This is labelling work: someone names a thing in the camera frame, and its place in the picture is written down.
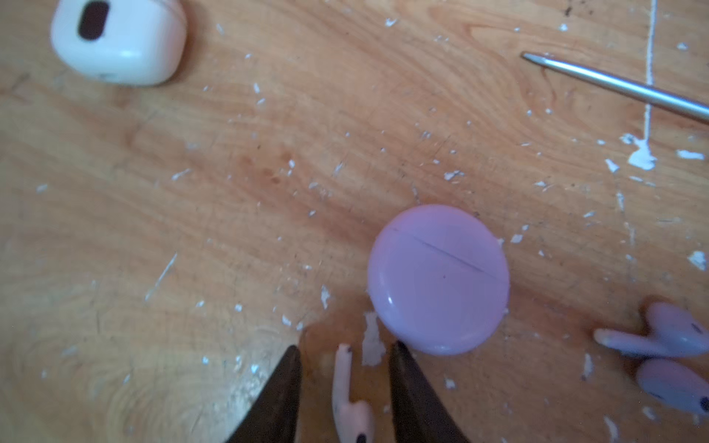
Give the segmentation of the pink white earbud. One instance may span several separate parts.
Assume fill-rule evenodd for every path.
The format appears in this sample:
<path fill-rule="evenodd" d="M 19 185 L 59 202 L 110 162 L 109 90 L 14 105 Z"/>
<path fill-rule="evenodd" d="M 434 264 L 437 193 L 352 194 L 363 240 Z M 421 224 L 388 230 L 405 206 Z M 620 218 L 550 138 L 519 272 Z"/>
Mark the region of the pink white earbud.
<path fill-rule="evenodd" d="M 341 343 L 335 353 L 332 382 L 332 414 L 340 442 L 373 443 L 375 421 L 368 402 L 350 400 L 353 352 Z"/>

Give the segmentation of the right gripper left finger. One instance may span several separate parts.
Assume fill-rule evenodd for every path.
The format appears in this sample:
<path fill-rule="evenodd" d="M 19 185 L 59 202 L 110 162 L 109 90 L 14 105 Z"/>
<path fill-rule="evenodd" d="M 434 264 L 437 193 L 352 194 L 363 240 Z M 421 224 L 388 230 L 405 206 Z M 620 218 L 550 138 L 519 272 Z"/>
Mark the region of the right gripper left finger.
<path fill-rule="evenodd" d="M 227 442 L 293 443 L 297 433 L 301 381 L 301 354 L 295 345 L 291 345 Z"/>

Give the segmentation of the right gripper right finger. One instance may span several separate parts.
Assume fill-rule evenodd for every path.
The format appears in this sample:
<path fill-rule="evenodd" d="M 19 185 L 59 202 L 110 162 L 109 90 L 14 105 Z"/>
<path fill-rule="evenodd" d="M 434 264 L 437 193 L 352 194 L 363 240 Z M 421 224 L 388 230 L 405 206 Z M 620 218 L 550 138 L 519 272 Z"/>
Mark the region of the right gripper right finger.
<path fill-rule="evenodd" d="M 401 341 L 391 346 L 389 374 L 397 442 L 470 442 Z"/>

